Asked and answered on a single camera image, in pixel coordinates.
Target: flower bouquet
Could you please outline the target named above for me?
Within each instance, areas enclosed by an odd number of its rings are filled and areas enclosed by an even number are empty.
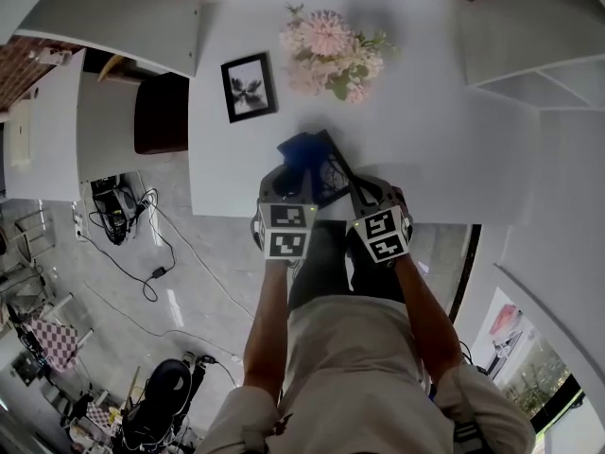
[[[280,33],[280,43],[290,54],[286,68],[290,88],[308,96],[328,89],[341,101],[363,101],[384,67],[381,48],[393,47],[387,34],[377,31],[367,39],[354,34],[342,15],[332,10],[307,15],[303,5],[286,8],[292,20]]]

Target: framed flower picture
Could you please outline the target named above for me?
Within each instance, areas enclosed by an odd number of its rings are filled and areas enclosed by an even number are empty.
[[[277,111],[267,53],[227,62],[220,69],[230,123]]]

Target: gray floor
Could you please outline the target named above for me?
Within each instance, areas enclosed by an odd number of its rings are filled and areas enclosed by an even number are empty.
[[[143,297],[140,284],[129,279],[90,243],[77,240],[71,203],[45,202],[42,207],[49,211],[54,223],[48,233],[54,235],[56,247],[40,260],[44,275],[50,279],[57,297],[64,297],[68,292],[75,295],[75,300],[65,308],[65,320],[80,333],[89,328],[95,331],[80,354],[85,368],[79,365],[75,372],[66,373],[62,378],[78,392],[90,375],[96,388],[107,389],[116,399],[124,399],[137,366],[141,367],[138,385],[143,387],[159,362],[180,358],[183,352],[190,350],[216,357],[235,381],[241,382],[241,358],[251,319],[227,297],[220,285],[253,314],[264,262],[251,241],[250,221],[192,216],[186,153],[167,165],[144,170],[141,175],[147,188],[158,189],[160,209],[192,244],[216,279],[201,266],[166,220],[159,217],[156,227],[174,246],[177,265],[166,276],[151,282],[159,301],[150,303]],[[136,173],[130,174],[130,180],[135,192],[142,193]],[[86,208],[90,212],[94,210],[90,188],[86,196]],[[2,205],[5,224],[40,207],[37,201],[8,201]],[[82,203],[76,208],[83,211]],[[168,247],[154,237],[147,223],[148,214],[143,217],[136,238],[119,247],[113,246],[104,232],[90,223],[89,231],[96,244],[128,272],[148,278],[156,268],[169,266],[171,257]],[[458,285],[467,229],[465,225],[416,226],[412,242],[414,259],[422,263],[419,268],[446,309]],[[5,257],[4,268],[9,267],[9,261]],[[170,330],[181,330],[188,335]],[[198,435],[203,435],[210,426],[232,388],[230,378],[222,369],[217,365],[208,368],[189,413],[191,427]]]

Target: black picture frame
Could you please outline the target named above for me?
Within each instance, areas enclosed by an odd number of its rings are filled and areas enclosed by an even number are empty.
[[[267,98],[267,107],[258,110],[252,110],[247,113],[237,113],[235,111],[235,103],[233,101],[232,83],[231,76],[229,74],[230,69],[239,67],[243,64],[250,62],[259,61],[261,65],[261,72],[263,75],[263,84],[265,86],[265,96]],[[277,104],[275,102],[275,93],[273,91],[273,82],[271,79],[270,67],[268,64],[268,53],[263,52],[261,54],[254,54],[237,61],[226,62],[220,66],[220,70],[223,77],[223,88],[225,90],[225,102],[227,104],[227,113],[229,114],[229,122],[234,123],[243,119],[250,119],[252,117],[262,116],[264,114],[271,114],[277,112]]]

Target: checkered cloth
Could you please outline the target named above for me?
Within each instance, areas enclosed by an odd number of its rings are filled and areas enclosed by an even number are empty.
[[[98,428],[100,428],[103,432],[108,434],[110,437],[115,435],[115,432],[118,430],[119,426],[117,422],[113,421],[113,425],[110,426],[110,413],[106,410],[97,407],[92,402],[88,404],[88,409],[86,410],[86,416],[89,420],[95,424]]]
[[[57,372],[64,372],[76,364],[78,332],[69,326],[31,320],[29,330],[46,352],[46,359]]]

